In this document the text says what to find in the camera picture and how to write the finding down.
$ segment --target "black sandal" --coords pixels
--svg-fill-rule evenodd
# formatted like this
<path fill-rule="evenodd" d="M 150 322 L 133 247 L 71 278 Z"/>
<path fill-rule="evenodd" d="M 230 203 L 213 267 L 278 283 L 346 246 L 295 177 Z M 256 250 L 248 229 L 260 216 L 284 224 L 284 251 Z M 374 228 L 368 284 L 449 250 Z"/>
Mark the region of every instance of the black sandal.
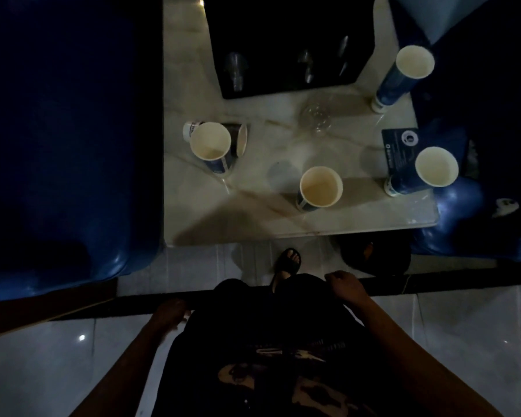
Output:
<path fill-rule="evenodd" d="M 290 250 L 292 251 L 292 254 L 291 254 L 291 257 L 288 257 L 288 252 Z M 298 263 L 295 263 L 292 260 L 293 255 L 297 255 L 299 257 L 299 262 Z M 299 268 L 301 268 L 301 255 L 299 254 L 299 252 L 297 250 L 295 250 L 292 247 L 286 248 L 280 254 L 280 257 L 278 258 L 278 260 L 274 264 L 274 277 L 272 278 L 272 281 L 270 283 L 271 291 L 274 292 L 272 287 L 274 285 L 274 280 L 276 278 L 276 274 L 277 273 L 279 273 L 281 271 L 284 271 L 284 272 L 289 273 L 291 276 L 293 276 L 293 275 L 297 275 L 297 273 L 299 272 Z"/>

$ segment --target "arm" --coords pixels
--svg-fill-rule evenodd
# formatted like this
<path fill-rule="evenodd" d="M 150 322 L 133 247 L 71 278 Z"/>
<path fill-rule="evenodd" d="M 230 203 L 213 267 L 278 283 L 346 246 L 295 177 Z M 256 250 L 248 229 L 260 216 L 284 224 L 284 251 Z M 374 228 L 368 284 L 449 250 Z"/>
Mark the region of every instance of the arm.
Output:
<path fill-rule="evenodd" d="M 70 417 L 134 417 L 156 350 L 164 335 L 184 319 L 186 310 L 182 300 L 162 304 Z"/>
<path fill-rule="evenodd" d="M 432 415 L 501 417 L 489 402 L 413 341 L 368 296 L 353 274 L 336 271 L 326 275 L 326 280 L 374 336 L 405 390 Z"/>

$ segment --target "tiled floor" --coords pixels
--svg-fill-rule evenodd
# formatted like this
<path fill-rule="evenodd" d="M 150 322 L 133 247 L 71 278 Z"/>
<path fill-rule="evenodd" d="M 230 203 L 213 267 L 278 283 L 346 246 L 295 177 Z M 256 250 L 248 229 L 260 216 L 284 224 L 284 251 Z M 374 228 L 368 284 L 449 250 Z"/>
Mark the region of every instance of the tiled floor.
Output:
<path fill-rule="evenodd" d="M 227 278 L 241 279 L 250 286 L 268 285 L 273 275 L 272 266 L 287 247 L 294 247 L 301 253 L 300 272 L 321 278 L 325 273 L 335 270 L 350 271 L 359 278 L 371 276 L 347 266 L 332 237 L 282 238 L 214 246 L 165 248 L 151 266 L 120 277 L 118 295 L 209 290 Z M 494 266 L 496 261 L 492 259 L 413 255 L 408 273 Z"/>
<path fill-rule="evenodd" d="M 375 297 L 375 301 L 500 412 L 521 416 L 521 286 Z M 147 319 L 51 322 L 1 336 L 0 417 L 68 416 Z M 157 352 L 139 417 L 151 415 L 177 333 L 171 333 Z"/>

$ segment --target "white marble tabletop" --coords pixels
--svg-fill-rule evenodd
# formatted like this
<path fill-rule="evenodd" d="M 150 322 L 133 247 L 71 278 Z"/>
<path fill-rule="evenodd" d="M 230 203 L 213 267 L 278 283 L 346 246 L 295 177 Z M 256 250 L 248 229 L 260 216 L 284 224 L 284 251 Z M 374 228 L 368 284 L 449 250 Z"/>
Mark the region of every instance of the white marble tabletop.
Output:
<path fill-rule="evenodd" d="M 205 245 L 305 235 L 428 227 L 438 221 L 432 191 L 397 198 L 387 175 L 381 130 L 416 127 L 409 95 L 385 115 L 369 108 L 398 51 L 388 0 L 375 2 L 375 52 L 354 85 L 225 100 L 208 24 L 198 0 L 164 0 L 164 239 Z M 322 135 L 298 127 L 299 112 L 318 102 L 332 124 Z M 247 150 L 227 178 L 191 153 L 188 120 L 250 124 Z M 344 193 L 310 213 L 294 205 L 300 176 L 312 166 L 335 169 Z"/>

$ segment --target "paper cup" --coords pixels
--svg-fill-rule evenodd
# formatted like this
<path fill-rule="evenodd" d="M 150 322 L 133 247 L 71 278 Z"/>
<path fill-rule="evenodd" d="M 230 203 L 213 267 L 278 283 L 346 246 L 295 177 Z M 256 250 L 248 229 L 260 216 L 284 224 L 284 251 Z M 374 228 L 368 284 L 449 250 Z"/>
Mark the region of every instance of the paper cup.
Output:
<path fill-rule="evenodd" d="M 388 196 L 407 195 L 432 187 L 446 187 L 459 175 L 455 156 L 438 146 L 423 149 L 414 164 L 396 171 L 384 183 Z"/>
<path fill-rule="evenodd" d="M 309 168 L 301 177 L 296 206 L 302 212 L 332 206 L 343 193 L 343 182 L 338 173 L 328 167 Z"/>
<path fill-rule="evenodd" d="M 193 131 L 191 151 L 216 175 L 229 174 L 233 164 L 232 137 L 220 123 L 203 123 Z"/>
<path fill-rule="evenodd" d="M 408 45 L 399 50 L 396 61 L 380 83 L 370 107 L 378 114 L 384 113 L 390 105 L 409 92 L 417 82 L 434 70 L 434 56 L 418 45 Z"/>
<path fill-rule="evenodd" d="M 189 143 L 191 141 L 191 135 L 195 129 L 203 123 L 204 121 L 187 121 L 187 123 L 183 125 L 183 140 Z M 236 158 L 241 158 L 243 154 L 245 154 L 245 148 L 247 147 L 247 125 L 240 125 L 236 123 L 221 124 L 228 129 L 228 132 L 232 137 L 232 155 L 234 155 Z"/>

